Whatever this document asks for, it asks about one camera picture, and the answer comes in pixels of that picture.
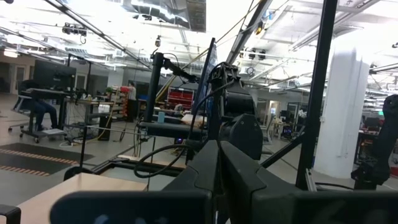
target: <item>hazard stripe tape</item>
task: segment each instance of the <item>hazard stripe tape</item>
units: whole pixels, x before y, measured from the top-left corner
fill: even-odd
[[[44,176],[44,177],[50,175],[49,173],[42,172],[42,171],[22,169],[22,168],[18,168],[18,167],[10,167],[10,166],[0,166],[0,170],[20,172],[23,174],[33,174],[33,175],[39,175],[39,176]]]
[[[66,163],[66,164],[77,164],[77,161],[72,161],[72,160],[68,160],[68,159],[60,159],[60,158],[56,158],[56,157],[42,156],[42,155],[37,155],[37,154],[27,153],[27,152],[17,152],[17,151],[12,151],[12,150],[7,150],[7,149],[0,149],[0,153],[12,154],[12,155],[17,155],[17,156],[25,156],[25,157],[35,158],[35,159],[44,159],[44,160],[48,160],[48,161],[61,162],[61,163]]]

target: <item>black armrest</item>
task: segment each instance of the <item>black armrest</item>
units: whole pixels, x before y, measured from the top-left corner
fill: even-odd
[[[9,205],[0,205],[0,215],[6,217],[6,224],[21,223],[21,209]]]

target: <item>black floor mat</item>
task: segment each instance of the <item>black floor mat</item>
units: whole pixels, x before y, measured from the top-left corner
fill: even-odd
[[[0,154],[1,170],[48,176],[67,167],[70,167],[70,164],[12,154]]]
[[[2,152],[2,153],[18,154],[17,152],[24,152],[24,153],[30,154],[30,155],[22,154],[22,156],[42,158],[42,159],[44,158],[44,159],[50,160],[50,161],[60,161],[60,160],[74,161],[74,162],[80,161],[80,153],[78,153],[78,152],[68,152],[68,151],[64,151],[64,150],[51,149],[48,147],[35,146],[35,145],[31,145],[31,144],[14,143],[14,144],[8,144],[5,146],[0,146],[0,149],[14,151],[13,153],[10,153],[10,152]],[[94,157],[93,155],[85,154],[84,160],[86,161],[93,157]]]

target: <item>white column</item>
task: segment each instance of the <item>white column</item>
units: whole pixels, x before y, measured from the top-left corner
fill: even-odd
[[[314,169],[350,178],[371,59],[360,33],[337,37],[321,118]]]
[[[123,69],[117,68],[108,74],[108,86],[121,86],[123,84]]]

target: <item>ceiling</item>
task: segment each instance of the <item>ceiling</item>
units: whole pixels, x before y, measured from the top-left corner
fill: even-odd
[[[50,2],[53,5],[62,3],[71,16]],[[0,43],[24,54],[61,63],[65,63],[68,54],[73,54],[104,67],[150,70],[150,55],[154,50],[175,54],[182,67],[206,50],[211,38],[215,37],[218,60],[224,61],[239,31],[250,28],[248,24],[258,2],[207,0],[204,6],[189,0],[15,0],[13,4],[0,1]],[[317,34],[322,4],[320,0],[273,0],[261,19],[264,29],[258,35],[250,36],[241,57],[235,60],[243,78],[254,88],[269,90],[270,84],[279,82],[272,88],[300,85],[298,90],[308,91],[309,87],[305,85],[311,82],[317,44],[316,35],[311,34]],[[159,17],[164,19],[152,16],[148,20],[147,15],[134,8],[135,5],[157,7],[158,13],[163,13]],[[374,41],[369,41],[374,54],[373,64],[397,63],[398,48],[392,48],[398,42],[394,39],[397,11],[398,1],[394,0],[340,0],[334,35],[382,30],[374,32]],[[205,15],[204,21],[188,14]],[[86,37],[62,32],[65,23],[79,25],[74,17],[90,23],[84,24],[90,29],[86,31]],[[159,48],[155,46],[158,36]],[[256,51],[253,59],[247,52],[252,49]],[[262,50],[265,51],[264,60],[258,56]],[[176,62],[174,56],[170,55],[170,58]],[[204,60],[205,57],[199,58],[186,70],[200,74]],[[398,70],[394,69],[369,76],[369,88],[395,91],[396,76]]]

